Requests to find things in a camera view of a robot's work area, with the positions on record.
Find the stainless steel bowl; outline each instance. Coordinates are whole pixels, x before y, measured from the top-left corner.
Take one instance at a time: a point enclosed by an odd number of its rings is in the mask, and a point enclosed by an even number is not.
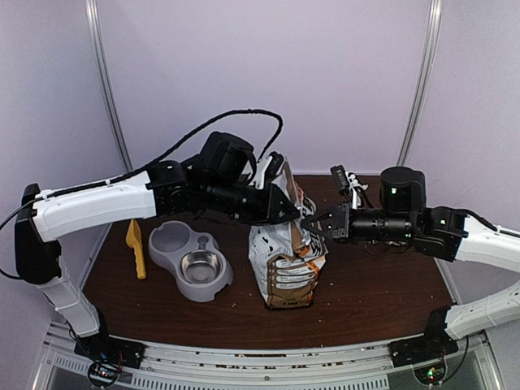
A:
[[[193,284],[208,284],[217,279],[222,270],[219,257],[209,250],[197,249],[180,260],[180,275]]]

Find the double pet bowl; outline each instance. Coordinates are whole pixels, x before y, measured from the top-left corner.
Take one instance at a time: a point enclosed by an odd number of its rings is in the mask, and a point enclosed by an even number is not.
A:
[[[213,236],[180,221],[165,222],[152,231],[149,255],[173,274],[177,288],[191,301],[213,301],[233,281],[233,270]]]

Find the lavender wall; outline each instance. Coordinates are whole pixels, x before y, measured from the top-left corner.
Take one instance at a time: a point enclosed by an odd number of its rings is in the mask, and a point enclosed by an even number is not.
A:
[[[294,171],[397,160],[418,78],[428,1],[99,2],[115,100],[134,165],[232,108],[279,112]],[[214,128],[261,148],[272,119]],[[204,136],[175,157],[200,150]]]
[[[435,64],[408,164],[427,176],[428,203],[469,208],[520,230],[520,2],[444,1]],[[519,274],[449,266],[473,301]],[[488,334],[507,388],[518,389],[520,323]]]
[[[0,1],[0,215],[26,184],[59,188],[123,170],[103,106],[81,0]],[[100,228],[63,238],[73,277]],[[12,226],[2,231],[0,267],[14,272]],[[2,388],[28,388],[51,309],[25,282],[0,277]]]

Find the robotic arm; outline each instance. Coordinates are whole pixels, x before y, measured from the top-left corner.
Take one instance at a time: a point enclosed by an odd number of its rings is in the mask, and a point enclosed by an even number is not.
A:
[[[331,169],[340,193],[356,194],[355,176]],[[449,262],[481,262],[520,272],[520,232],[489,223],[470,210],[426,207],[424,174],[407,167],[381,173],[381,209],[357,209],[340,203],[306,217],[302,227],[339,243],[399,241]],[[457,351],[454,340],[520,319],[520,281],[489,297],[435,310],[424,336],[390,344],[394,366],[423,362]]]
[[[35,284],[71,325],[76,352],[94,361],[138,367],[144,346],[108,336],[102,313],[69,278],[58,238],[70,232],[125,219],[147,219],[206,210],[247,224],[275,224],[300,216],[271,181],[283,162],[271,153],[257,169],[253,146],[227,133],[213,132],[200,154],[184,162],[164,161],[125,180],[85,184],[74,191],[29,185],[17,215],[16,269]],[[249,180],[241,180],[247,163]]]

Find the yellow scoop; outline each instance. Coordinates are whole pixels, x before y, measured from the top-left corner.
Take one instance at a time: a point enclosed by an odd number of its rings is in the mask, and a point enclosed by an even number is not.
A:
[[[127,245],[133,248],[136,256],[136,270],[138,279],[146,279],[145,256],[143,255],[143,243],[141,239],[141,228],[135,219],[130,221],[127,232]]]

